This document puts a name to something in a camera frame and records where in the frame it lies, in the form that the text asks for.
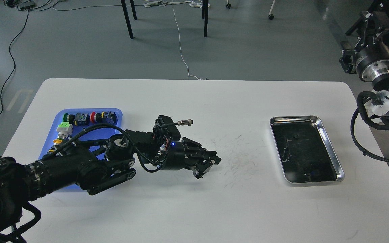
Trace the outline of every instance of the black table leg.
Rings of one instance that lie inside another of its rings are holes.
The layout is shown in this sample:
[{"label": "black table leg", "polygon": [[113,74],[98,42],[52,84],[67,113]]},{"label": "black table leg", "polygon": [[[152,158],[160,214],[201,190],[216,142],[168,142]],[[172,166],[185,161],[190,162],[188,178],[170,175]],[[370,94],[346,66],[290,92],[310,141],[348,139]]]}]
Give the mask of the black table leg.
[{"label": "black table leg", "polygon": [[204,26],[204,37],[207,37],[207,32],[208,32],[208,2],[209,0],[203,0],[202,2],[205,1],[205,7],[202,8],[205,9],[205,26]]},{"label": "black table leg", "polygon": [[125,5],[125,0],[121,0],[122,10],[124,11],[125,23],[127,24],[128,34],[130,39],[133,39],[133,31],[131,31],[130,19],[128,18],[127,6]]},{"label": "black table leg", "polygon": [[205,0],[202,0],[202,19],[205,19]]},{"label": "black table leg", "polygon": [[133,19],[137,20],[136,9],[134,9],[134,1],[130,0],[131,11],[133,12]]}]

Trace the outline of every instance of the stainless steel tray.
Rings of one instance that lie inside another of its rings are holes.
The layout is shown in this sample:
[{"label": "stainless steel tray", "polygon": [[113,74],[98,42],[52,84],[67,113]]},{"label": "stainless steel tray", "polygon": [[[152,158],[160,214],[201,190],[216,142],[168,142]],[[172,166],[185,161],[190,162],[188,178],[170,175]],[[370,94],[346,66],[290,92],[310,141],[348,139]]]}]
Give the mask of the stainless steel tray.
[{"label": "stainless steel tray", "polygon": [[316,186],[344,179],[343,169],[318,117],[273,117],[270,127],[289,183]]}]

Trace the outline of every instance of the gray floor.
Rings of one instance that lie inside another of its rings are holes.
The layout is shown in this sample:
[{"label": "gray floor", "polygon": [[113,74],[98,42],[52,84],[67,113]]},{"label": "gray floor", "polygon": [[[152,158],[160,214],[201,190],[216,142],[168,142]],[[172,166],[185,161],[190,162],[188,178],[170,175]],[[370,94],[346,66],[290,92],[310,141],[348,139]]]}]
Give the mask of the gray floor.
[{"label": "gray floor", "polygon": [[[232,9],[226,9],[225,0],[210,0],[208,38],[203,37],[200,9],[175,6],[190,74],[210,80],[341,81],[354,95],[371,90],[370,84],[343,72],[338,42],[347,38],[344,31],[372,1],[278,0],[275,17],[268,20],[271,2],[230,0]],[[56,8],[97,4],[119,1],[68,0]],[[121,7],[30,13],[25,31],[12,47],[17,69],[3,92],[9,109],[0,116],[0,155],[48,78],[189,79],[179,56],[172,7],[138,6],[136,10],[139,19],[131,21],[134,40],[128,37]],[[9,43],[25,18],[26,12],[0,1],[0,89],[12,69]],[[383,154],[389,156],[389,133],[374,134]]]}]

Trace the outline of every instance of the white table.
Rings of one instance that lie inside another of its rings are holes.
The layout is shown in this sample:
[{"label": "white table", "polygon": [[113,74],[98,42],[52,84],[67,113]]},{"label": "white table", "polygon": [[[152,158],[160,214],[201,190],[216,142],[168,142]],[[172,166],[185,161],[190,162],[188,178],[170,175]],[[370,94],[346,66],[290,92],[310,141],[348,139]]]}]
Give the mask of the white table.
[{"label": "white table", "polygon": [[[355,99],[344,83],[216,80],[46,80],[4,156],[37,159],[54,116],[67,108],[119,108],[124,129],[151,131],[158,115],[193,119],[182,136],[216,150],[220,165],[142,170],[89,196],[63,189],[33,202],[42,219],[29,242],[389,242],[389,169],[355,147]],[[269,120],[316,115],[344,169],[341,183],[292,187],[284,180]],[[380,150],[360,119],[356,136]],[[22,222],[32,218],[25,213]]]}]

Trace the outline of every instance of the cable connector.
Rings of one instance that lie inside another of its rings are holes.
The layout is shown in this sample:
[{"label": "cable connector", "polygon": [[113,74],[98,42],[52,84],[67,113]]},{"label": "cable connector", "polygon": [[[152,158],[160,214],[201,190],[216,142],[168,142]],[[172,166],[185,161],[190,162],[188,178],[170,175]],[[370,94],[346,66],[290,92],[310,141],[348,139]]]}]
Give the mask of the cable connector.
[{"label": "cable connector", "polygon": [[178,126],[184,126],[184,125],[191,126],[193,124],[193,120],[191,120],[191,119],[189,119],[189,120],[179,120],[177,123],[178,123]]}]

